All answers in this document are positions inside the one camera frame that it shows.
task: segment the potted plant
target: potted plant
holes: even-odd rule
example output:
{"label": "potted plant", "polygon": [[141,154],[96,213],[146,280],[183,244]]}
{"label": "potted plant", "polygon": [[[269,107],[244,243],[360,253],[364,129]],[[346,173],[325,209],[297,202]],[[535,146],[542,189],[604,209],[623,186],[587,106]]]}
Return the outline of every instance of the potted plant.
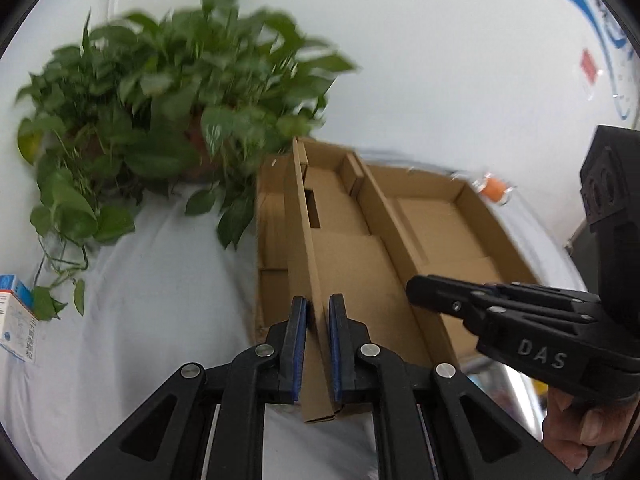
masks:
{"label": "potted plant", "polygon": [[201,183],[185,213],[219,202],[220,243],[237,246],[265,155],[322,124],[326,92],[354,65],[285,13],[241,16],[238,1],[201,0],[159,22],[132,12],[93,30],[87,18],[81,44],[53,51],[18,92],[35,106],[17,134],[40,189],[30,219],[57,273],[34,288],[39,319],[64,308],[50,293],[68,280],[84,313],[87,249],[135,231],[131,206],[146,190]]}

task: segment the metal rivet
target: metal rivet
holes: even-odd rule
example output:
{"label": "metal rivet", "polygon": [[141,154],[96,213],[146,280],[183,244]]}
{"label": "metal rivet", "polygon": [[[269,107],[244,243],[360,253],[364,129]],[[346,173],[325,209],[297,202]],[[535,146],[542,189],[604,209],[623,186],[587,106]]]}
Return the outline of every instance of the metal rivet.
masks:
{"label": "metal rivet", "polygon": [[180,374],[185,379],[193,379],[200,375],[200,367],[198,365],[184,365],[182,370],[180,370]]}
{"label": "metal rivet", "polygon": [[270,357],[274,352],[275,350],[271,345],[258,345],[257,347],[255,347],[255,354],[258,357]]}
{"label": "metal rivet", "polygon": [[436,366],[436,373],[440,377],[450,379],[456,374],[456,368],[449,363],[440,363],[438,366]]}
{"label": "metal rivet", "polygon": [[360,347],[360,352],[366,357],[375,357],[380,353],[380,347],[373,343],[366,343]]}

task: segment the blue stripe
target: blue stripe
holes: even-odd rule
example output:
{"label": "blue stripe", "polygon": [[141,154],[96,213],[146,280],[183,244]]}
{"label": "blue stripe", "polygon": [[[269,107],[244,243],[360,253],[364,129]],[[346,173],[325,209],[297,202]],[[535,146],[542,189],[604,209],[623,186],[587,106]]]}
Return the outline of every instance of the blue stripe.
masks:
{"label": "blue stripe", "polygon": [[[587,17],[587,19],[590,21],[591,25],[593,26],[593,29],[596,32],[596,35],[598,36],[598,39],[600,40],[600,46],[602,47],[602,52],[604,54],[606,63],[607,63],[607,69],[609,72],[609,79],[611,81],[611,88],[613,90],[613,93],[615,95],[619,95],[618,94],[618,85],[616,83],[616,78],[613,74],[613,63],[611,62],[611,58],[609,56],[609,51],[607,50],[607,44],[604,41],[604,36],[602,35],[602,31],[600,30],[600,27],[598,26],[598,22],[596,22],[596,18],[593,15],[593,13],[591,12],[591,9],[589,8],[587,2],[585,0],[571,0]],[[622,118],[622,120],[626,120],[626,118],[629,117],[629,113],[631,111],[631,108],[629,108],[626,112],[623,112],[622,109],[620,108],[620,99],[618,98],[614,98],[613,101],[615,102],[616,105],[616,109],[618,110],[618,114],[620,115],[620,117]]]}

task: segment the cardboard divider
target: cardboard divider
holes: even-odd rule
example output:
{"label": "cardboard divider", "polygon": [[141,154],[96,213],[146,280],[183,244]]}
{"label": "cardboard divider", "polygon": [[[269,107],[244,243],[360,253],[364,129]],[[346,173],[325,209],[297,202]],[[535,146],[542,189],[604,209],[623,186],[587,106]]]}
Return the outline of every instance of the cardboard divider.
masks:
{"label": "cardboard divider", "polygon": [[[312,241],[312,229],[306,207],[305,184],[298,142],[294,140],[292,157],[289,158],[284,176],[284,204],[287,229],[287,266],[289,269],[289,294],[311,300],[312,322],[307,332],[300,404],[305,420],[323,420],[334,415],[337,406],[330,394],[331,357],[328,328],[316,256]],[[311,168],[306,172],[309,180]]]}
{"label": "cardboard divider", "polygon": [[[404,290],[406,282],[420,273],[421,252],[409,233],[402,228],[401,220],[384,196],[379,182],[373,177],[371,168],[363,163],[361,167],[365,178],[358,194],[358,203],[367,219],[369,229],[384,242]],[[384,182],[386,185],[394,184],[391,178],[385,178]],[[448,362],[457,365],[457,355],[442,316],[423,308],[413,307],[413,311],[431,363]]]}
{"label": "cardboard divider", "polygon": [[364,173],[353,153],[347,153],[340,167],[340,178],[344,190],[351,197],[357,197],[364,181]]}

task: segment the cardboard flap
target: cardboard flap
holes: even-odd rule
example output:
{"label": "cardboard flap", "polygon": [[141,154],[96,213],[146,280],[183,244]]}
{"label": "cardboard flap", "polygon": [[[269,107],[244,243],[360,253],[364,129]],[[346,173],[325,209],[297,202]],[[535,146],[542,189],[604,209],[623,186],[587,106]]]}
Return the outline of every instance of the cardboard flap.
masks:
{"label": "cardboard flap", "polygon": [[465,218],[473,222],[472,229],[482,245],[484,254],[494,261],[500,273],[499,281],[538,282],[500,222],[469,186],[463,188],[456,200],[456,206]]}
{"label": "cardboard flap", "polygon": [[459,180],[428,171],[375,164],[369,169],[386,197],[431,198],[452,202],[464,186]]}
{"label": "cardboard flap", "polygon": [[424,264],[477,260],[482,246],[454,203],[440,199],[391,199]]}

